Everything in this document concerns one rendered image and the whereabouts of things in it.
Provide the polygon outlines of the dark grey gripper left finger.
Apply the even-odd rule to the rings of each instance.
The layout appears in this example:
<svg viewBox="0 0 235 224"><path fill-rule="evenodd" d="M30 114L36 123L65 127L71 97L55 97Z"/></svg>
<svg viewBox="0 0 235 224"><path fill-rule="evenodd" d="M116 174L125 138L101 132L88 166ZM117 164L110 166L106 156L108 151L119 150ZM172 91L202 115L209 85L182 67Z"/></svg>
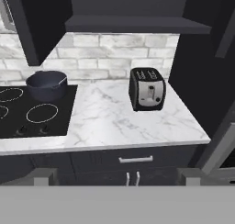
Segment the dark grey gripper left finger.
<svg viewBox="0 0 235 224"><path fill-rule="evenodd" d="M13 181L3 183L3 186L8 186L8 185L50 186L58 184L59 184L58 170L56 168L36 168L24 177L20 177Z"/></svg>

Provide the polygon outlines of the dark base cabinet under hob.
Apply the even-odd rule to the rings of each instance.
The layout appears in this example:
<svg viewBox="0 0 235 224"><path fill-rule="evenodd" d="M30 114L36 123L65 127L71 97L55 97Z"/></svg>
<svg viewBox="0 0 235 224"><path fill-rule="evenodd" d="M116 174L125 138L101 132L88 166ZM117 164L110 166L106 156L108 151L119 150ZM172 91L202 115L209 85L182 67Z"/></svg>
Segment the dark base cabinet under hob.
<svg viewBox="0 0 235 224"><path fill-rule="evenodd" d="M35 168L56 168L60 185L74 185L75 175L68 153L0 156L0 184L23 177Z"/></svg>

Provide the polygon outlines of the black and silver toaster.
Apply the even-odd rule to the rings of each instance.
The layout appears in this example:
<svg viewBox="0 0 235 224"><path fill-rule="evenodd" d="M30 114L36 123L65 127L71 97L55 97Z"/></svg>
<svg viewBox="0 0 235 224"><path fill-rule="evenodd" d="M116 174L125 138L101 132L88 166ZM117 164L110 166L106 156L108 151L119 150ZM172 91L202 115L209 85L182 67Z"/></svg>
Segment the black and silver toaster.
<svg viewBox="0 0 235 224"><path fill-rule="evenodd" d="M152 67L130 70L129 99L134 111L162 110L166 96L166 83Z"/></svg>

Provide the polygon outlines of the black hob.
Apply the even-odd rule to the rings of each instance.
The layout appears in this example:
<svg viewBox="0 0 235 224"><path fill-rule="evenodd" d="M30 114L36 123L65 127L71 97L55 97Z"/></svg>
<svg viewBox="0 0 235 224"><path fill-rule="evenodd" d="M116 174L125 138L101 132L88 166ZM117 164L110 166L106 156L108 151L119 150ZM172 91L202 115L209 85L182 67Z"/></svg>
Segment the black hob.
<svg viewBox="0 0 235 224"><path fill-rule="evenodd" d="M33 99L25 86L0 86L0 139L66 136L77 85L69 85L66 95L53 102ZM39 130L47 125L50 132ZM25 135L17 130L27 127Z"/></svg>

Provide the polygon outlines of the dark drawer front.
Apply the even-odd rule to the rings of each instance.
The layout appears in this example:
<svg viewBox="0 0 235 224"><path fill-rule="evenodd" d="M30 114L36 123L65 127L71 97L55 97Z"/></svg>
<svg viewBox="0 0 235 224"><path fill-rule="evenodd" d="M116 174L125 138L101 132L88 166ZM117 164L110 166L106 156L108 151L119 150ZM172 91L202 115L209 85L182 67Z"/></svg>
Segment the dark drawer front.
<svg viewBox="0 0 235 224"><path fill-rule="evenodd" d="M73 168L77 173L116 171L142 167L194 167L204 145L180 145L118 150L77 151L71 153ZM118 158L153 156L153 162L120 163Z"/></svg>

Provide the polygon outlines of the grey range hood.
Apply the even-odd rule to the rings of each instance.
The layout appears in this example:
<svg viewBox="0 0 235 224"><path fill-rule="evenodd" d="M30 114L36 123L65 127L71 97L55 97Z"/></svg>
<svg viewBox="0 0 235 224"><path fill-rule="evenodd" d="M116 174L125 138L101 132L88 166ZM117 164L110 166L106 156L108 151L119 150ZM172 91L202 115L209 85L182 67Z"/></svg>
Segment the grey range hood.
<svg viewBox="0 0 235 224"><path fill-rule="evenodd" d="M7 30L16 32L16 26L7 0L0 0L0 15Z"/></svg>

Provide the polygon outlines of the black hob knob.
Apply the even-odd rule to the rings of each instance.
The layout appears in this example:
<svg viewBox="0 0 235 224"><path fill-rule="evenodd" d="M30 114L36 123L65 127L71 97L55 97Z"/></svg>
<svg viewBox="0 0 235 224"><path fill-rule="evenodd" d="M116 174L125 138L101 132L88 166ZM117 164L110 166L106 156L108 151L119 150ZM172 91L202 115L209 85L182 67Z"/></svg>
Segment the black hob knob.
<svg viewBox="0 0 235 224"><path fill-rule="evenodd" d="M39 130L39 132L41 134L47 135L50 132L50 128L47 125L45 125Z"/></svg>
<svg viewBox="0 0 235 224"><path fill-rule="evenodd" d="M17 134L22 136L25 135L27 133L27 127L26 126L22 126L20 129L17 130Z"/></svg>

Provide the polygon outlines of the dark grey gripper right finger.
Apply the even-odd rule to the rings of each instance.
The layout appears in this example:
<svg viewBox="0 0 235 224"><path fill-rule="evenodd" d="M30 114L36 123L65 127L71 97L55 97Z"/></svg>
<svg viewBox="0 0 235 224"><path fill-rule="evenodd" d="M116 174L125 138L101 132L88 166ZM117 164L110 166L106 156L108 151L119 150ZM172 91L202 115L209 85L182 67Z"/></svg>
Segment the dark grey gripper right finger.
<svg viewBox="0 0 235 224"><path fill-rule="evenodd" d="M233 185L233 179L206 175L198 168L178 168L177 184L184 186L229 186Z"/></svg>

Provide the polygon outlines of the dark base cabinet door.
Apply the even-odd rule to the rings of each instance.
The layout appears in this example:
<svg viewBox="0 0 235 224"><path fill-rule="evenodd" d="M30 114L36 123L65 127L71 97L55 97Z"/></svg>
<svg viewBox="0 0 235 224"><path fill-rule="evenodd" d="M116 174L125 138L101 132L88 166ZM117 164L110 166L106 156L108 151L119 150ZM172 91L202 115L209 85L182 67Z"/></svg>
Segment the dark base cabinet door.
<svg viewBox="0 0 235 224"><path fill-rule="evenodd" d="M171 186L177 184L177 169L168 168L148 168L141 169L139 186ZM133 184L136 184L136 173L133 177Z"/></svg>
<svg viewBox="0 0 235 224"><path fill-rule="evenodd" d="M59 174L59 185L81 186L126 186L126 172L91 172L78 174Z"/></svg>

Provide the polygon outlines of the dark blue cooking pot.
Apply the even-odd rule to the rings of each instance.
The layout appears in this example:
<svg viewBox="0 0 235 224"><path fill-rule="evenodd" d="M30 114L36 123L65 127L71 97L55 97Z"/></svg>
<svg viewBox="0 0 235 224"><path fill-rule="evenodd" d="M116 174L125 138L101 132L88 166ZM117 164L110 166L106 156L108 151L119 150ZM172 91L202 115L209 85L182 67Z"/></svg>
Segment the dark blue cooking pot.
<svg viewBox="0 0 235 224"><path fill-rule="evenodd" d="M36 71L26 80L30 95L40 102L50 102L65 96L67 75L60 71Z"/></svg>

